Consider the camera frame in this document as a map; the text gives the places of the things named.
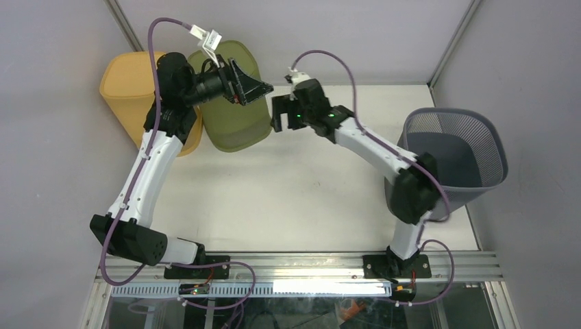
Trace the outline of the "yellow plastic basket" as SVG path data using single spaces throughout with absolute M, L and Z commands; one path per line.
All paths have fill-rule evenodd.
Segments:
M 195 83 L 195 70 L 181 53 L 131 52 L 109 63 L 100 93 L 141 152 L 157 130 L 179 138 L 185 156 L 198 147 L 203 130 Z

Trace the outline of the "green plastic basket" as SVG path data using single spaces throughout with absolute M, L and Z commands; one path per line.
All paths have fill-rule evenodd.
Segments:
M 235 59 L 246 74 L 262 80 L 256 59 L 243 43 L 223 41 L 215 53 L 225 59 Z M 196 72 L 200 72 L 206 59 L 209 58 L 200 49 L 189 55 L 188 62 Z M 266 96 L 246 106 L 218 97 L 196 107 L 201 111 L 206 134 L 220 151 L 240 151 L 262 141 L 271 133 L 271 115 Z

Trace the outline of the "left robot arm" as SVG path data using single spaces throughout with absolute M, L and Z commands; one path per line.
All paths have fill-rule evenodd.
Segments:
M 178 52 L 149 54 L 148 61 L 154 99 L 138 155 L 114 203 L 92 217 L 90 230 L 102 245 L 102 263 L 108 254 L 149 266 L 179 263 L 189 278 L 198 278 L 206 270 L 200 244 L 151 229 L 162 185 L 198 119 L 195 106 L 221 97 L 248 106 L 274 87 L 244 72 L 233 58 L 219 58 L 214 69 L 203 73 Z

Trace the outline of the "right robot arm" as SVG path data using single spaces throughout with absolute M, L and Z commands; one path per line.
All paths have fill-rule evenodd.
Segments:
M 435 158 L 372 136 L 353 111 L 331 105 L 316 79 L 294 83 L 289 94 L 273 97 L 271 104 L 271 125 L 276 132 L 282 131 L 281 115 L 286 114 L 290 130 L 311 127 L 316 135 L 354 152 L 384 176 L 391 185 L 388 209 L 397 223 L 384 259 L 371 268 L 379 276 L 392 278 L 411 272 L 420 254 L 425 223 L 441 198 Z

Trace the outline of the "grey plastic basket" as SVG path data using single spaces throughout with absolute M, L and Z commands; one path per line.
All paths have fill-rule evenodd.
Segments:
M 404 121 L 397 146 L 435 158 L 438 180 L 449 200 L 449 206 L 438 201 L 431 216 L 435 220 L 496 188 L 508 175 L 506 155 L 495 126 L 471 110 L 415 110 Z

